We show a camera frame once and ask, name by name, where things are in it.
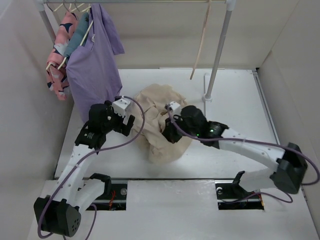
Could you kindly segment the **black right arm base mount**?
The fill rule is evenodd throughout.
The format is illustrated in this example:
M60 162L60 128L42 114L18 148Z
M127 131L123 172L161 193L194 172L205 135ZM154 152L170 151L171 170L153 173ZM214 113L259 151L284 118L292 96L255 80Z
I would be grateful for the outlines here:
M215 185L217 206L219 210L264 210L261 195L255 192L247 192L239 186L231 183L217 183Z

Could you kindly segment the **beige trousers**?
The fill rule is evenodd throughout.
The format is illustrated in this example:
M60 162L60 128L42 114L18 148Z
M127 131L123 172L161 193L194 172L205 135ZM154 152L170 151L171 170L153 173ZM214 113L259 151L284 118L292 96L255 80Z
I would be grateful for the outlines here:
M170 85L152 84L137 94L134 99L141 105L145 123L142 133L135 140L142 151L147 151L148 160L156 165L164 165L178 160L190 146L192 140L182 137L171 143L162 135L165 120L169 117L165 105L177 102L182 107L188 105L186 98L173 90Z

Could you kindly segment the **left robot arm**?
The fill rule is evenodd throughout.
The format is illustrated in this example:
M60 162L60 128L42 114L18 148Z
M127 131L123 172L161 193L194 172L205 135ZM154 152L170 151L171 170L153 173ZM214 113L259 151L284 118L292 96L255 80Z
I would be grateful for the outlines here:
M79 229L83 213L98 197L111 195L110 177L95 173L88 181L84 176L107 140L114 131L124 136L130 134L135 121L127 111L132 99L118 96L114 102L94 104L88 112L88 120L81 128L71 157L46 197L38 197L33 205L37 233L41 239L52 234L73 237Z

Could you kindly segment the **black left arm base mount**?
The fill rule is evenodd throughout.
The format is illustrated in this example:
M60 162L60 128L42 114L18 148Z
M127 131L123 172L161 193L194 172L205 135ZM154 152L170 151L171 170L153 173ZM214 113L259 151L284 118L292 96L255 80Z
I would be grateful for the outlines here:
M93 201L98 211L125 211L127 208L128 183L111 184L110 193L99 196Z

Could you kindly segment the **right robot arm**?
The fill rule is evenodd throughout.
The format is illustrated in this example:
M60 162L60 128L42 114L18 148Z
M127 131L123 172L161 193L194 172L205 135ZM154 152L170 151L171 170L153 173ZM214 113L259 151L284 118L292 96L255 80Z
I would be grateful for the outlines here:
M297 194L308 165L300 155L300 148L293 143L282 148L270 143L248 140L243 134L226 124L208 121L194 105L181 107L177 102L165 106L168 118L163 136L168 142L178 143L182 137L197 140L207 147L239 154L262 165L257 171L242 170L231 184L237 197L259 189L277 188L288 194Z

